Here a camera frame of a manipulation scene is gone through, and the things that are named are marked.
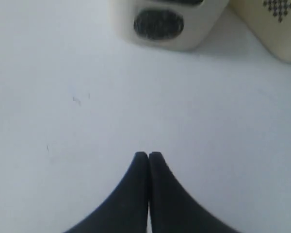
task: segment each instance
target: cream-colored object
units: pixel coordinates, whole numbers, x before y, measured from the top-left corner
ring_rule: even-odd
[[[271,53],[291,62],[291,0],[231,0],[231,5]]]
[[[228,0],[200,0],[201,3],[196,5],[176,2],[109,0],[112,24],[121,37],[135,43],[171,50],[190,50],[207,36]],[[165,30],[167,35],[164,36],[160,30]],[[174,34],[168,34],[168,30],[174,30]]]

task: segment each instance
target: black dot pattern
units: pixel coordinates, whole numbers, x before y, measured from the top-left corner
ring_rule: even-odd
[[[291,1],[289,0],[264,0],[263,6],[273,14],[273,17],[281,23],[291,11]]]

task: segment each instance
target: scratch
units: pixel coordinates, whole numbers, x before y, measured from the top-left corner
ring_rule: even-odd
[[[79,100],[79,99],[76,98],[76,97],[73,97],[73,101],[74,101],[75,103],[77,103],[79,106],[82,105],[81,100]]]

